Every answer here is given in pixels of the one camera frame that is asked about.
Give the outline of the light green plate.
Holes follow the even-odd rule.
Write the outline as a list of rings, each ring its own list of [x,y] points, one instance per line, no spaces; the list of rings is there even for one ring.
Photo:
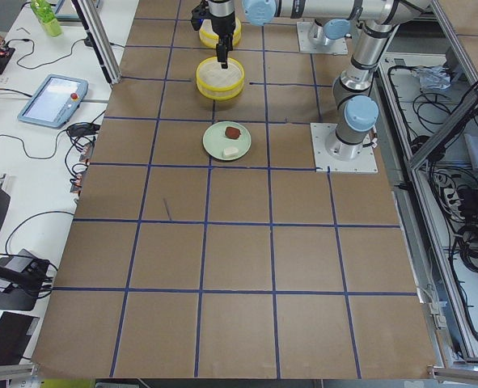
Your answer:
[[[227,126],[233,126],[241,130],[241,136],[237,140],[231,140],[225,136]],[[252,144],[252,137],[249,131],[241,124],[234,121],[219,121],[210,125],[203,134],[202,144],[205,151],[213,158],[221,161],[232,161],[242,158],[249,150]],[[222,151],[229,146],[239,149],[239,154],[234,158],[224,159]]]

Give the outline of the aluminium frame post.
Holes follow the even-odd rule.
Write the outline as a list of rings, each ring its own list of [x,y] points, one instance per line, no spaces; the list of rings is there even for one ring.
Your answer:
[[[73,0],[74,9],[92,44],[99,66],[109,85],[121,81],[121,70],[93,1]]]

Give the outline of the green bottle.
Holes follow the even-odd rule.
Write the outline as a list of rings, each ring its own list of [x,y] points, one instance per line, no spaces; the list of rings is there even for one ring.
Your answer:
[[[51,37],[62,34],[61,25],[54,14],[51,4],[46,0],[31,0],[30,7],[43,28],[44,32]]]

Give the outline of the teach pendant tablet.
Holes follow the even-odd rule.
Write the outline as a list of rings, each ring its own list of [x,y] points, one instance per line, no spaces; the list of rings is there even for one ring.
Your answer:
[[[28,124],[59,129],[79,108],[88,87],[86,80],[50,74],[23,107],[17,119]]]

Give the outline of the brown bun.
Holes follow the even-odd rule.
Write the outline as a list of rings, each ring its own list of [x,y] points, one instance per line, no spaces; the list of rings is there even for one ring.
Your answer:
[[[225,129],[225,136],[231,140],[239,139],[241,134],[241,130],[233,126],[227,126]]]

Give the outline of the white bun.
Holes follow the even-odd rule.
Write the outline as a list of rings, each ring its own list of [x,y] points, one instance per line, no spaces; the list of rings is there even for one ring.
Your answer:
[[[237,156],[239,154],[239,149],[237,147],[234,147],[234,146],[229,146],[229,147],[226,147],[223,151],[222,151],[222,157],[224,159],[228,159],[228,158],[234,158],[235,156]]]

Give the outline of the yellow steamer basket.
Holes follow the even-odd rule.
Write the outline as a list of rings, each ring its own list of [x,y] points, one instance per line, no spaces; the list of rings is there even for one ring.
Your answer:
[[[208,99],[233,99],[242,92],[244,79],[244,68],[234,58],[228,59],[226,69],[216,57],[205,59],[196,69],[197,89]]]
[[[201,43],[214,49],[218,43],[218,35],[213,31],[211,21],[206,19],[203,21],[201,28],[198,32]],[[242,37],[242,24],[238,18],[235,19],[235,30],[233,34],[233,47],[239,44]]]

